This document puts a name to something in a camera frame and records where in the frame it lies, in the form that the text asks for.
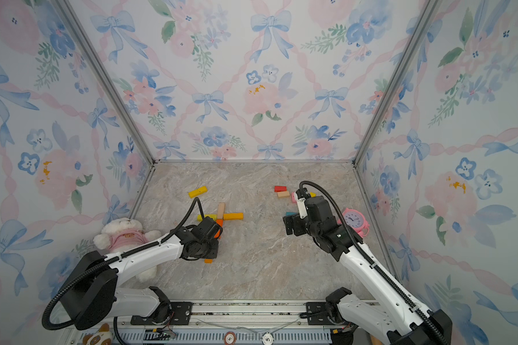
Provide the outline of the red-orange block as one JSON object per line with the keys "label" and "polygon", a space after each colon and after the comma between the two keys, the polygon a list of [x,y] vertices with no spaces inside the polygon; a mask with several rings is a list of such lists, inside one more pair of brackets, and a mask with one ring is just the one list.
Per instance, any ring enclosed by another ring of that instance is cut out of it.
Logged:
{"label": "red-orange block", "polygon": [[215,234],[214,238],[218,239],[218,238],[220,238],[220,237],[221,237],[221,235],[222,235],[222,233],[223,233],[223,223],[224,223],[224,221],[223,221],[223,219],[221,218],[221,219],[217,219],[217,220],[216,220],[216,223],[217,223],[217,225],[219,226],[219,229],[218,229],[218,231],[217,231],[217,234]]}

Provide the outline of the yellow long block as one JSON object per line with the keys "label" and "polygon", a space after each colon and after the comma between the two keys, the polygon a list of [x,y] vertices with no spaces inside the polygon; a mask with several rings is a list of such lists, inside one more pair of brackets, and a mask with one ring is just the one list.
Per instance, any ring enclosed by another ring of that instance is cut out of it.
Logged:
{"label": "yellow long block", "polygon": [[205,194],[208,191],[208,188],[204,185],[202,187],[199,187],[193,191],[188,192],[189,198],[196,198],[199,197],[202,194]]}

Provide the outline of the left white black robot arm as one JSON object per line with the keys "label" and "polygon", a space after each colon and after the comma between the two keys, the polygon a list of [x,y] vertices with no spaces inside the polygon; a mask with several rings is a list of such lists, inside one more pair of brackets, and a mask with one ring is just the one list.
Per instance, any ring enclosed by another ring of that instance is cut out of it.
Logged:
{"label": "left white black robot arm", "polygon": [[67,325],[78,330],[121,316],[165,323],[174,308],[159,287],[134,290],[123,288],[122,284],[165,262],[216,258],[222,232],[219,222],[207,217],[126,252],[90,252],[79,261],[54,299],[68,314]]}

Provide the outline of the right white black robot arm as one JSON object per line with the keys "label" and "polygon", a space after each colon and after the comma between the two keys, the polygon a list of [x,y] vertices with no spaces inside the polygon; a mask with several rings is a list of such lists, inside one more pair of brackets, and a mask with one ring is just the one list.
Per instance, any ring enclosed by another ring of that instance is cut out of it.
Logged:
{"label": "right white black robot arm", "polygon": [[297,214],[283,217],[288,235],[309,235],[324,252],[349,270],[368,289],[377,307],[341,287],[325,299],[318,314],[336,325],[358,326],[383,344],[449,344],[452,321],[408,292],[375,258],[368,245],[343,220],[337,220],[321,196],[300,198]]}

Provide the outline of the natural wood block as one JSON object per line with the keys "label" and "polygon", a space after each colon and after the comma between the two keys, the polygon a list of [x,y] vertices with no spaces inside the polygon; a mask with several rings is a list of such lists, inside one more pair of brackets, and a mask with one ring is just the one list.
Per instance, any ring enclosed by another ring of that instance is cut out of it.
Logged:
{"label": "natural wood block", "polygon": [[225,203],[219,203],[219,205],[217,207],[217,218],[218,219],[223,219],[224,218],[225,208],[226,208],[226,204]]}

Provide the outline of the amber yellow block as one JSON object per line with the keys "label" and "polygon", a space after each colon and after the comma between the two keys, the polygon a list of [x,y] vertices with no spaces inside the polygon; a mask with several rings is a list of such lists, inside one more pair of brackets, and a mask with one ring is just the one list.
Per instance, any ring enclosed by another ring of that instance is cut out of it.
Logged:
{"label": "amber yellow block", "polygon": [[225,221],[232,221],[232,220],[243,220],[244,214],[243,213],[228,213],[223,214],[223,219]]}

